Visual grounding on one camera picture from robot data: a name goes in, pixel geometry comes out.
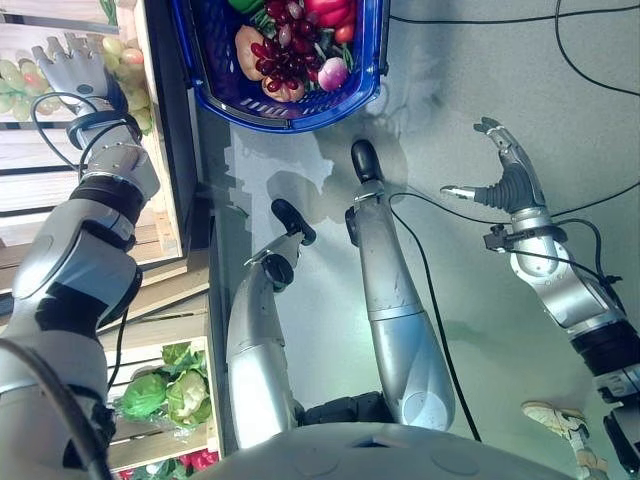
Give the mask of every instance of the black cable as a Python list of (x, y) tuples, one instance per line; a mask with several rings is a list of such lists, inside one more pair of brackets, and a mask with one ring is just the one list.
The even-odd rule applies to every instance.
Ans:
[(80, 170), (80, 168), (76, 167), (71, 162), (71, 160), (69, 160), (67, 157), (65, 157), (64, 154), (60, 150), (58, 150), (56, 148), (56, 146), (51, 142), (51, 140), (49, 140), (49, 137), (44, 133), (44, 129), (42, 128), (42, 125), (41, 125), (40, 121), (38, 120), (38, 112), (36, 110), (38, 108), (38, 105), (40, 105), (40, 103), (43, 102), (44, 100), (46, 100), (47, 98), (51, 98), (51, 97), (71, 97), (71, 98), (75, 98), (76, 100), (84, 102), (85, 105), (89, 105), (93, 109), (94, 112), (97, 112), (98, 109), (95, 107), (95, 105), (93, 103), (91, 103), (86, 98), (81, 97), (80, 95), (76, 95), (75, 93), (69, 93), (69, 92), (49, 92), (49, 93), (45, 93), (44, 95), (40, 95), (38, 98), (36, 98), (33, 101), (33, 103), (31, 104), (31, 118), (33, 119), (33, 123), (36, 126), (36, 130), (38, 131), (38, 133), (42, 137), (42, 140), (44, 140), (44, 143), (47, 144), (47, 146), (51, 149), (51, 151), (53, 151), (53, 153), (55, 153), (60, 158), (60, 160), (62, 160), (67, 165), (69, 165), (69, 167), (71, 167), (71, 169)]
[(120, 370), (120, 362), (122, 361), (122, 337), (124, 336), (124, 327), (127, 325), (128, 313), (129, 313), (129, 309), (126, 309), (122, 313), (122, 320), (120, 320), (120, 328), (118, 329), (118, 339), (116, 340), (116, 364), (113, 367), (113, 372), (111, 372), (109, 383), (107, 383), (107, 391), (111, 390), (111, 387), (113, 387), (113, 384), (116, 381), (116, 377), (118, 376), (118, 371)]
[(438, 207), (440, 210), (444, 210), (447, 213), (450, 213), (452, 215), (455, 215), (456, 217), (460, 217), (463, 218), (465, 220), (469, 220), (470, 222), (476, 222), (476, 223), (483, 223), (485, 225), (508, 225), (505, 222), (492, 222), (490, 220), (480, 220), (478, 218), (473, 218), (473, 217), (468, 217), (466, 215), (463, 215), (461, 213), (458, 212), (454, 212), (453, 210), (448, 209), (447, 207), (440, 205), (437, 202), (434, 202), (433, 200), (423, 196), (423, 195), (416, 195), (415, 193), (409, 193), (409, 192), (398, 192), (398, 193), (394, 193), (393, 195), (391, 195), (389, 197), (389, 204), (391, 204), (391, 200), (393, 200), (395, 197), (415, 197), (415, 198), (419, 198), (420, 200), (423, 200), (431, 205), (433, 205), (434, 207)]
[(482, 438), (480, 437), (480, 433), (478, 432), (478, 428), (476, 427), (475, 422), (473, 421), (473, 416), (471, 415), (471, 411), (469, 410), (469, 406), (467, 405), (467, 400), (462, 392), (462, 387), (460, 386), (460, 381), (458, 380), (458, 375), (456, 374), (456, 369), (453, 365), (453, 360), (451, 359), (451, 352), (449, 351), (449, 344), (447, 342), (447, 335), (444, 330), (444, 324), (442, 323), (442, 317), (440, 316), (440, 309), (438, 308), (438, 301), (436, 299), (435, 289), (433, 286), (433, 281), (431, 279), (431, 270), (429, 269), (429, 262), (427, 262), (427, 256), (424, 253), (424, 249), (422, 248), (422, 244), (420, 240), (418, 240), (418, 236), (415, 234), (413, 230), (407, 225), (402, 218), (395, 212), (393, 206), (391, 205), (391, 198), (394, 195), (389, 197), (389, 208), (391, 208), (391, 213), (393, 216), (402, 224), (404, 228), (411, 234), (413, 239), (416, 241), (418, 245), (418, 249), (420, 250), (420, 256), (422, 257), (422, 263), (424, 264), (424, 270), (427, 274), (427, 284), (429, 285), (429, 294), (431, 296), (431, 304), (433, 305), (433, 311), (436, 316), (436, 323), (438, 325), (438, 331), (440, 332), (440, 340), (442, 341), (442, 350), (444, 352), (444, 358), (447, 362), (447, 366), (449, 367), (449, 373), (451, 374), (451, 380), (453, 381), (453, 386), (456, 390), (456, 394), (458, 395), (458, 399), (460, 400), (460, 406), (462, 407), (462, 411), (464, 412), (464, 416), (467, 419), (467, 423), (469, 424), (469, 428), (471, 429), (471, 433), (473, 434), (473, 438), (482, 442)]
[(73, 444), (91, 478), (111, 480), (102, 443), (73, 394), (62, 384), (51, 366), (35, 350), (5, 338), (0, 338), (0, 350), (9, 352), (20, 360), (29, 373), (36, 378), (54, 410), (69, 429)]
[(596, 240), (596, 251), (595, 251), (594, 263), (596, 266), (596, 272), (600, 277), (600, 285), (602, 285), (602, 288), (605, 289), (605, 291), (611, 297), (611, 299), (616, 303), (616, 305), (618, 305), (620, 310), (622, 310), (622, 312), (626, 315), (627, 311), (624, 308), (624, 304), (622, 303), (622, 300), (618, 296), (615, 289), (612, 287), (612, 284), (617, 282), (618, 280), (621, 280), (621, 278), (616, 276), (605, 275), (604, 270), (602, 268), (602, 235), (600, 234), (600, 230), (593, 223), (591, 223), (588, 220), (584, 220), (582, 218), (568, 218), (566, 220), (561, 220), (560, 222), (557, 222), (556, 225), (566, 225), (570, 223), (578, 223), (581, 225), (585, 225), (593, 232), (593, 236), (595, 237), (595, 240)]
[(614, 193), (612, 195), (609, 195), (607, 197), (601, 198), (600, 200), (595, 200), (593, 202), (586, 203), (584, 205), (581, 205), (580, 207), (575, 207), (575, 208), (569, 208), (567, 210), (562, 210), (561, 212), (554, 213), (551, 216), (552, 217), (559, 217), (560, 215), (566, 215), (568, 213), (577, 212), (578, 210), (584, 210), (585, 208), (593, 207), (595, 205), (599, 205), (601, 203), (608, 202), (609, 200), (613, 200), (614, 198), (619, 197), (620, 195), (624, 195), (625, 193), (633, 190), (634, 188), (637, 188), (638, 186), (640, 186), (640, 182), (636, 182), (633, 185), (628, 186), (624, 190), (620, 190), (619, 192)]
[(87, 156), (89, 155), (89, 153), (91, 152), (91, 149), (93, 148), (93, 146), (96, 144), (96, 142), (98, 140), (100, 140), (107, 132), (113, 130), (116, 127), (121, 127), (123, 125), (126, 125), (126, 121), (125, 120), (121, 120), (118, 123), (114, 123), (111, 124), (109, 126), (104, 127), (102, 130), (100, 130), (100, 132), (98, 134), (96, 134), (95, 137), (93, 137), (91, 139), (91, 141), (87, 144), (87, 146), (85, 147), (85, 149), (82, 151), (82, 155), (80, 156), (80, 162), (78, 163), (78, 183), (80, 183), (80, 181), (82, 180), (82, 170), (84, 168), (84, 164), (87, 161)]
[(558, 48), (560, 49), (562, 58), (564, 58), (564, 60), (569, 64), (569, 66), (573, 69), (573, 71), (576, 72), (578, 75), (580, 75), (582, 78), (584, 78), (586, 81), (591, 82), (594, 85), (597, 85), (599, 87), (606, 88), (607, 90), (613, 90), (615, 92), (626, 93), (628, 95), (633, 95), (635, 97), (640, 97), (640, 92), (634, 92), (632, 90), (626, 90), (624, 88), (618, 88), (618, 87), (614, 87), (613, 85), (608, 85), (606, 83), (599, 82), (589, 77), (586, 73), (584, 73), (582, 70), (576, 67), (576, 65), (571, 61), (571, 59), (567, 55), (567, 52), (565, 51), (564, 46), (562, 45), (562, 40), (560, 40), (560, 5), (561, 4), (562, 4), (562, 0), (556, 1), (556, 14), (554, 15), (556, 43), (558, 44)]
[[(637, 188), (638, 186), (640, 186), (640, 182), (636, 182), (633, 185), (630, 185), (630, 186), (626, 187), (625, 189), (620, 190), (619, 192), (613, 193), (613, 194), (608, 195), (608, 196), (606, 196), (604, 198), (601, 198), (599, 200), (594, 200), (592, 202), (585, 203), (584, 205), (580, 205), (579, 207), (573, 207), (573, 208), (569, 208), (567, 210), (562, 210), (562, 211), (560, 211), (558, 213), (553, 213), (553, 214), (551, 214), (551, 217), (559, 217), (561, 215), (567, 215), (568, 213), (578, 212), (580, 210), (584, 210), (586, 208), (593, 207), (595, 205), (600, 205), (601, 203), (608, 202), (609, 200), (613, 200), (614, 198), (617, 198), (617, 197), (619, 197), (621, 195), (624, 195), (625, 193), (630, 192), (631, 190), (633, 190), (634, 188)], [(418, 195), (418, 194), (409, 193), (409, 192), (398, 192), (398, 193), (394, 193), (393, 195), (391, 195), (389, 197), (389, 201), (391, 201), (394, 197), (415, 197), (415, 198), (419, 198), (420, 200), (423, 200), (423, 201), (429, 203), (430, 205), (433, 205), (434, 207), (438, 207), (439, 209), (444, 210), (447, 213), (455, 215), (456, 217), (459, 217), (459, 218), (463, 218), (465, 220), (469, 220), (471, 222), (482, 223), (482, 224), (485, 224), (485, 225), (508, 225), (508, 223), (506, 223), (506, 222), (497, 222), (497, 221), (496, 222), (492, 222), (492, 221), (489, 221), (489, 220), (481, 220), (479, 218), (468, 217), (467, 215), (463, 215), (461, 213), (458, 213), (458, 212), (455, 212), (453, 210), (450, 210), (447, 207), (445, 207), (443, 205), (440, 205), (438, 202), (435, 202), (435, 201), (431, 200), (430, 198), (427, 198), (424, 195)]]
[[(636, 10), (640, 8), (640, 4), (632, 5), (630, 7), (620, 8), (601, 8), (595, 10), (578, 10), (575, 12), (567, 12), (559, 15), (559, 18), (574, 17), (578, 15), (593, 15), (599, 13), (614, 13), (614, 12), (626, 12), (629, 10)], [(413, 20), (410, 18), (398, 17), (396, 15), (390, 15), (389, 18), (397, 22), (410, 23), (413, 25), (506, 25), (512, 23), (529, 23), (540, 22), (545, 20), (554, 20), (555, 15), (543, 15), (539, 17), (525, 17), (525, 18), (513, 18), (506, 20)]]

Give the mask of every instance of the red onion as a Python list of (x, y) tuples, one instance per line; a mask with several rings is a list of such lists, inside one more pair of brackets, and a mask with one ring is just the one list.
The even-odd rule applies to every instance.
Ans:
[(331, 92), (340, 88), (348, 76), (347, 64), (342, 58), (334, 57), (324, 62), (318, 72), (318, 83), (325, 92)]

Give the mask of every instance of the white shoe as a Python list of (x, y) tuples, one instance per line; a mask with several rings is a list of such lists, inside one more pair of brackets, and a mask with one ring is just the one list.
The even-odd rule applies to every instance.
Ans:
[(589, 437), (587, 422), (580, 410), (559, 410), (546, 402), (524, 402), (521, 408), (522, 413), (527, 417), (541, 423), (566, 440), (571, 441), (580, 430), (586, 437)]

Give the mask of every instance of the grey floor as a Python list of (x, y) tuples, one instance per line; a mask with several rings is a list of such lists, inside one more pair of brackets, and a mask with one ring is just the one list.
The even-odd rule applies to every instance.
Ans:
[[(606, 6), (628, 2), (612, 0)], [(395, 0), (392, 11), (412, 18), (513, 18), (553, 12), (551, 0)], [(565, 0), (563, 9), (602, 8), (595, 0)], [(573, 17), (562, 35), (574, 61), (590, 75), (627, 88), (640, 84), (638, 12)], [(637, 181), (640, 107), (637, 98), (592, 86), (562, 61), (553, 22), (504, 26), (391, 24), (390, 74), (380, 97), (329, 128), (265, 135), (201, 111), (200, 135), (217, 200), (219, 248), (227, 298), (242, 262), (281, 234), (269, 204), (293, 203), (318, 232), (304, 248), (296, 280), (277, 299), (287, 340), (289, 373), (309, 407), (379, 388), (364, 307), (357, 250), (344, 211), (357, 186), (349, 147), (369, 138), (395, 191), (419, 191), (468, 215), (504, 220), (499, 212), (442, 198), (448, 183), (486, 185), (500, 176), (493, 144), (473, 131), (483, 115), (501, 120), (533, 161), (550, 210), (600, 198)], [(224, 152), (221, 146), (228, 144)], [(624, 277), (617, 286), (638, 327), (640, 302), (638, 190), (579, 213), (600, 226), (604, 267)], [(611, 478), (626, 478), (601, 426), (608, 412), (566, 335), (542, 312), (508, 259), (484, 250), (487, 228), (419, 200), (397, 210), (412, 225), (433, 269), (440, 308), (464, 392), (484, 440), (568, 474), (568, 444), (520, 413), (523, 401), (581, 408), (593, 447), (610, 462)], [(568, 227), (577, 259), (592, 265), (593, 240)], [(425, 305), (424, 271), (416, 245), (399, 230)], [(458, 409), (454, 433), (470, 436)]]

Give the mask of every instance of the plastic basket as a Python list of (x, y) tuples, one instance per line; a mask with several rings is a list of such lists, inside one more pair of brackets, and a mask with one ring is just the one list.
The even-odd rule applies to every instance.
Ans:
[(206, 109), (245, 127), (298, 133), (330, 125), (375, 98), (385, 74), (388, 0), (357, 0), (354, 68), (335, 92), (307, 93), (296, 103), (266, 96), (238, 65), (235, 34), (247, 17), (227, 0), (172, 0), (195, 96)]

